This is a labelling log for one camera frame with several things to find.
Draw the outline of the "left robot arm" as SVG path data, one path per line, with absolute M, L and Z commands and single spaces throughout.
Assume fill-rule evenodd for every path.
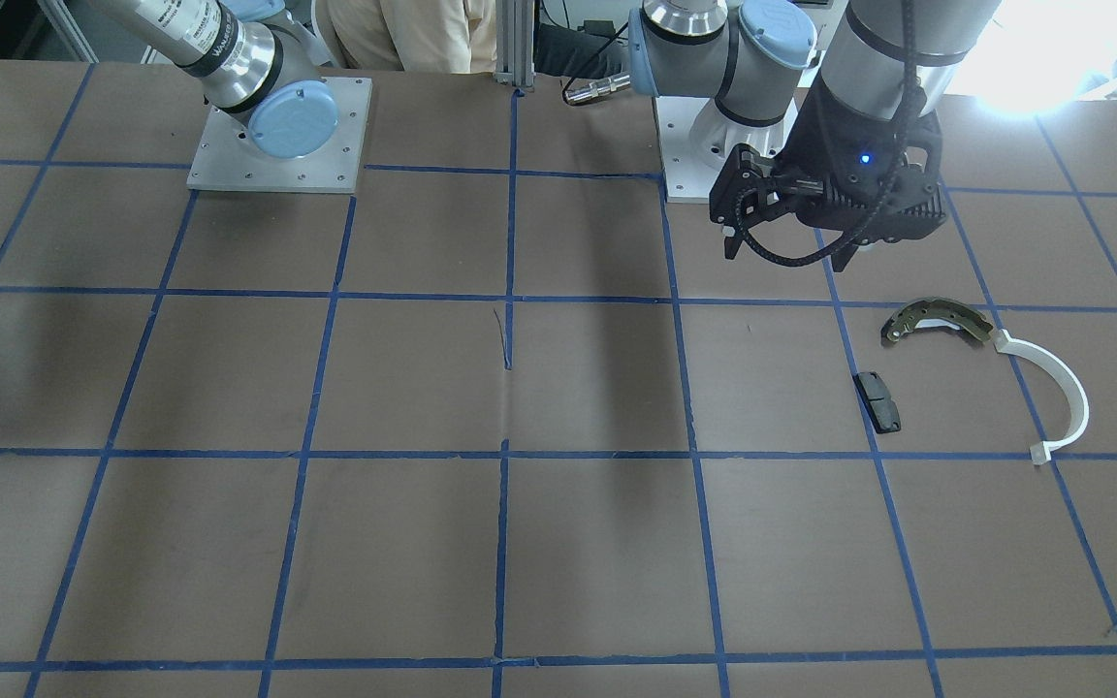
M 645 1 L 630 15 L 629 74 L 651 97 L 705 98 L 725 136 L 708 195 L 723 256 L 748 248 L 781 267 L 869 243 L 918 241 L 947 221 L 937 115 L 949 80 L 997 1 L 851 1 L 780 147 L 781 127 L 818 44 L 789 1 Z

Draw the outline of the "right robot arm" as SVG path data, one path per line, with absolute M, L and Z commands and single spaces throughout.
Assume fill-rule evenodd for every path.
M 284 1 L 96 1 L 242 125 L 269 156 L 314 153 L 335 133 L 338 106 L 319 76 L 327 46 Z

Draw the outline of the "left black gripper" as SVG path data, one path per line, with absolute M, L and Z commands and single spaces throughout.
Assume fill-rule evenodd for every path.
M 830 255 L 833 272 L 843 272 L 857 251 L 873 243 L 916 241 L 947 221 L 937 181 L 942 130 L 935 111 L 914 119 L 905 149 L 922 151 L 925 163 L 903 165 L 872 224 Z M 782 168 L 798 169 L 823 182 L 823 194 L 798 205 L 799 221 L 842 233 L 855 229 L 872 208 L 896 151 L 891 119 L 856 113 L 823 83 L 813 84 L 777 159 Z M 767 160 L 753 146 L 731 147 L 709 195 L 709 218 L 723 229 L 723 258 L 733 260 L 745 243 L 764 260 L 780 261 L 782 256 L 758 243 L 750 230 L 790 212 Z

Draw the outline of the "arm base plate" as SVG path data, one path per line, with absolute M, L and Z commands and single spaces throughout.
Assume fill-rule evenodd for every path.
M 748 144 L 758 156 L 776 157 L 798 119 L 802 97 L 804 92 L 799 90 L 787 101 L 781 122 L 762 128 L 732 122 L 712 98 L 657 97 L 653 111 L 669 202 L 708 203 L 712 187 L 733 146 Z
M 285 85 L 240 116 L 212 108 L 187 187 L 353 195 L 373 92 L 367 77 L 324 77 Z

